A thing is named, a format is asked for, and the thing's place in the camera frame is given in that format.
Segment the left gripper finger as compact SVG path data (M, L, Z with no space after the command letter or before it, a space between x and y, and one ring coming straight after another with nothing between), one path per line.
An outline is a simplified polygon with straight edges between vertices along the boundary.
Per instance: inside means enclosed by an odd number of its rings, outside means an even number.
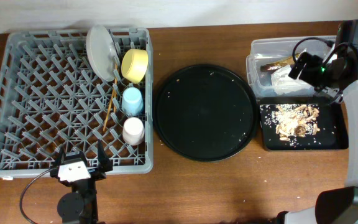
M66 153L65 153L64 148L60 148L59 153L58 153L58 157L55 160L55 167L57 169L64 163L65 156L66 156Z
M107 154L105 153L100 139L98 140L98 162L99 162L99 167L98 167L99 172L106 173L113 170L112 163L109 157L107 156Z

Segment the pink plastic cup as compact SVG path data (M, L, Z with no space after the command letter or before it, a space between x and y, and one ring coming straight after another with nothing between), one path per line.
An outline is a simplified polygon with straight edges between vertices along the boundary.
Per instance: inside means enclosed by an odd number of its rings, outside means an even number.
M131 117L125 120L122 137L128 145L139 145L144 140L144 134L144 124L139 118Z

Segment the white napkin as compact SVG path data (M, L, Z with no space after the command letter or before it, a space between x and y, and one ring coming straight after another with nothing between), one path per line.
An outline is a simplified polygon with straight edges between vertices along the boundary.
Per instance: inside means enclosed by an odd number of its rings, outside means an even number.
M314 93L313 87L300 79L292 79L289 73L295 66L292 56L277 62L280 68L271 74L273 91L278 96L304 96Z

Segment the wooden chopstick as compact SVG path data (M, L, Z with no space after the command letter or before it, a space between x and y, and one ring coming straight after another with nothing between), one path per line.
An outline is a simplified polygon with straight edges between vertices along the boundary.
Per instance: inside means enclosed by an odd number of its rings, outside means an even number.
M104 124L103 124L103 132L105 132L105 130L106 130L107 122L108 122L109 115L110 115L110 112L111 112L111 107L113 105L112 101L113 101L113 91L112 91L112 94L111 94L111 97L110 97L110 100L109 100L108 109L107 109L106 117L105 117Z
M115 70L118 71L118 66L115 64ZM117 78L115 78L114 80L114 84L117 85ZM114 89L113 87L113 113L115 114L116 113L116 105L114 104L114 99L116 98L117 96L117 93L116 93L116 90Z

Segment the food scraps and rice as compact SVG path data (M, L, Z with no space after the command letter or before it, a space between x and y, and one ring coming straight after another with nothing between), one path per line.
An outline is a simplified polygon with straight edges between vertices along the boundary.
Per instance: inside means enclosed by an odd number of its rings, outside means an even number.
M299 146L301 140L320 132L317 118L320 115L317 105L276 104L260 105L260 111L268 128L273 128L279 141L288 146Z

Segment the brown coffee sachet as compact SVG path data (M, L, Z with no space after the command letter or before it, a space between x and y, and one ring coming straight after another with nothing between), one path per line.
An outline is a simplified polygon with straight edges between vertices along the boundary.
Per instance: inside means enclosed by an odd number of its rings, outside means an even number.
M276 62L267 63L265 65L260 66L261 72L274 72L280 68L283 68L287 65L294 65L295 61L292 56L280 59Z

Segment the blue plastic cup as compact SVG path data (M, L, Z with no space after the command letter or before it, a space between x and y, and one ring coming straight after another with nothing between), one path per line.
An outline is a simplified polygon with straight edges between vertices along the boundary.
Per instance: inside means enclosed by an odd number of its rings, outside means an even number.
M125 89L122 95L121 108L128 116L140 115L144 109L141 91L135 87Z

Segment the yellow bowl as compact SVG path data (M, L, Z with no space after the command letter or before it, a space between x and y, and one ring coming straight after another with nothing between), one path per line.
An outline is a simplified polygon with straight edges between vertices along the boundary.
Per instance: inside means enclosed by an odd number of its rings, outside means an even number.
M146 50L130 49L126 52L121 63L122 76L132 83L142 81L149 64L149 56Z

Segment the grey plate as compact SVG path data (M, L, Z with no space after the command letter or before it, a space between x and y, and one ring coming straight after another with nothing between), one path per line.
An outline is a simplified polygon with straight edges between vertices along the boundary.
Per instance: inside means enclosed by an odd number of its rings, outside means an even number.
M121 63L115 43L104 26L93 26L86 35L86 53L94 73L102 80L111 82L115 79L114 70Z

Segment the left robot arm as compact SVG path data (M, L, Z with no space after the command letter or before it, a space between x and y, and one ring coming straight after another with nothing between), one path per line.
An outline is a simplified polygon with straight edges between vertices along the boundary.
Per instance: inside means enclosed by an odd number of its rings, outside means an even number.
M57 212L63 223L98 223L96 182L104 180L112 171L112 162L107 157L101 141L98 141L97 160L99 166L89 168L84 152L59 151L50 176L71 188L58 202Z

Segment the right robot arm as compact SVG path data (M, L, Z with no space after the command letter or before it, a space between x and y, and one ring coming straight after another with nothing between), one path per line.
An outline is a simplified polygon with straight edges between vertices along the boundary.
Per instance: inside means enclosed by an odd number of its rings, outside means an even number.
M345 186L322 192L314 207L280 212L272 223L358 223L358 20L339 25L329 55L293 57L289 76L312 85L317 92L338 88L348 117L349 164Z

